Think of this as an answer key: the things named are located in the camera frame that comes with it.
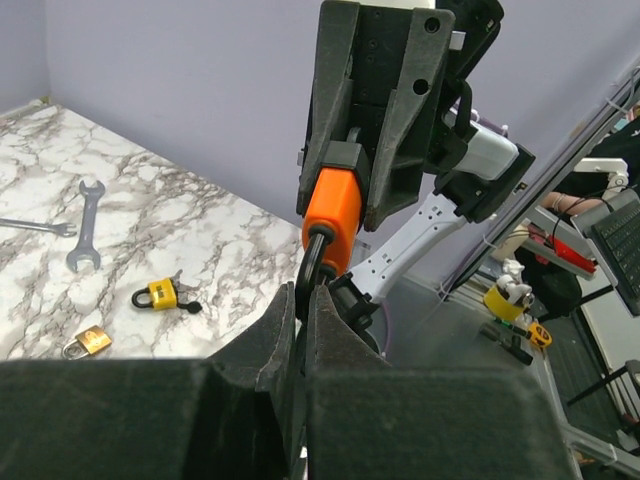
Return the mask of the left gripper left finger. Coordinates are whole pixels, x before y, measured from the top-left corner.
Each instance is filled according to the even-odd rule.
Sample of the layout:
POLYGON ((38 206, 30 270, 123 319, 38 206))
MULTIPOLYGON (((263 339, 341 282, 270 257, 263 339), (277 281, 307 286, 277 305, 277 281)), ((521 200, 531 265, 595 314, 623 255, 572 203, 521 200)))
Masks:
POLYGON ((5 479, 286 479, 294 294, 209 358, 1 365, 5 479))

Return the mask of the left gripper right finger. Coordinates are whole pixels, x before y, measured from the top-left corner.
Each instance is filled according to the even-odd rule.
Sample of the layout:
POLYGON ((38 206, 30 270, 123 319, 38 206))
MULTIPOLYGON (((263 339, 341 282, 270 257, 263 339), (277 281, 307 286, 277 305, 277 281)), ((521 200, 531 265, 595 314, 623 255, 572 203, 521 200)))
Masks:
POLYGON ((555 413, 505 369, 397 368, 317 287, 307 332, 312 479, 570 479, 555 413))

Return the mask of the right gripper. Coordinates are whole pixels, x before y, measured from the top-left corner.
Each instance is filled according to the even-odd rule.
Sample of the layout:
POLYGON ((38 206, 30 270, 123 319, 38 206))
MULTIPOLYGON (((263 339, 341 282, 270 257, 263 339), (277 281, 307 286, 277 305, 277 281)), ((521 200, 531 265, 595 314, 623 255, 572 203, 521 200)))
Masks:
POLYGON ((364 229, 377 230, 417 202, 454 26, 449 10, 321 4, 299 215, 307 212, 331 137, 349 105, 350 71, 349 126, 360 129, 358 142, 375 157, 364 229))

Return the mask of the orange padlock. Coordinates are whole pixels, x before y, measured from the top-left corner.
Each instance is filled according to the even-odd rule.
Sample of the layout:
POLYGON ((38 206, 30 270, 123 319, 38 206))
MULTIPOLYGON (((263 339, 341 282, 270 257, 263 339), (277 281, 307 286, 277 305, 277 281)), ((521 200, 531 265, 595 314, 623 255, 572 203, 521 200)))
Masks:
POLYGON ((295 282, 296 316, 306 321, 311 293, 321 279, 343 275, 351 260, 366 203, 371 161, 359 142, 361 129, 331 140, 304 214, 304 256, 295 282))

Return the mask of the yellow padlock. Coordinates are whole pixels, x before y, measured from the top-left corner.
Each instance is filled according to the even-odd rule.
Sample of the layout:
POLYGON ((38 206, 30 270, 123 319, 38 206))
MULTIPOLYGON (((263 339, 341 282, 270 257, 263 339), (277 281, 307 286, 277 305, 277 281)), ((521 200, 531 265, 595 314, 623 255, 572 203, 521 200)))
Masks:
POLYGON ((178 307, 176 287, 171 278, 150 282, 146 287, 135 291, 131 303, 138 309, 167 310, 178 307))

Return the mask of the brass padlock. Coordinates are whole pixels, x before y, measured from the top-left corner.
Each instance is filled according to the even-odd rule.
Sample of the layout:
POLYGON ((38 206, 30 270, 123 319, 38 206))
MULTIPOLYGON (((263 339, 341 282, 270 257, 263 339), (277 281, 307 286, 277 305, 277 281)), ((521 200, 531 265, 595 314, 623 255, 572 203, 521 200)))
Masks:
POLYGON ((61 355, 65 360, 80 360, 102 352, 111 344, 111 337, 101 327, 94 325, 75 335, 63 347, 61 355))

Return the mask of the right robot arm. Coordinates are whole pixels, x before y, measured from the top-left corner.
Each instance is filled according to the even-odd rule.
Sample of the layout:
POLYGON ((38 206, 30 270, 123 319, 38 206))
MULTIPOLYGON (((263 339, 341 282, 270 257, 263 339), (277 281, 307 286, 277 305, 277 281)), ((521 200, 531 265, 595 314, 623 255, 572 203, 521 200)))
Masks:
POLYGON ((472 117, 497 1, 325 1, 296 209, 296 315, 329 288, 356 332, 428 251, 488 219, 533 155, 472 117))

